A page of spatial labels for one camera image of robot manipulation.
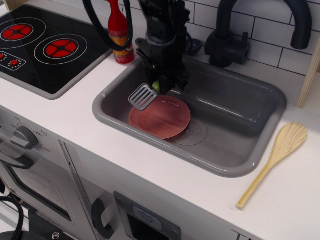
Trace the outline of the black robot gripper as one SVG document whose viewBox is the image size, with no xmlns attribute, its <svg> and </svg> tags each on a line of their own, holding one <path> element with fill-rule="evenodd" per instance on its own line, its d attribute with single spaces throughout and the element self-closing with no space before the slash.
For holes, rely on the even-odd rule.
<svg viewBox="0 0 320 240">
<path fill-rule="evenodd" d="M 137 38 L 137 53 L 143 58 L 143 66 L 148 84 L 156 85 L 161 95 L 179 87 L 185 91 L 189 87 L 190 74 L 183 62 L 183 51 L 174 42 L 168 46 L 156 46 L 147 39 Z"/>
</svg>

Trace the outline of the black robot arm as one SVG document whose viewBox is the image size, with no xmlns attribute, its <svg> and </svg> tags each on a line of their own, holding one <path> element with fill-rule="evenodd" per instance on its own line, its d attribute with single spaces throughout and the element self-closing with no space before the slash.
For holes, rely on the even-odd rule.
<svg viewBox="0 0 320 240">
<path fill-rule="evenodd" d="M 137 53 L 143 58 L 150 86 L 158 82 L 159 93 L 174 87 L 186 90 L 189 73 L 183 62 L 190 11 L 183 0 L 140 0 L 146 19 L 145 38 L 137 38 Z"/>
</svg>

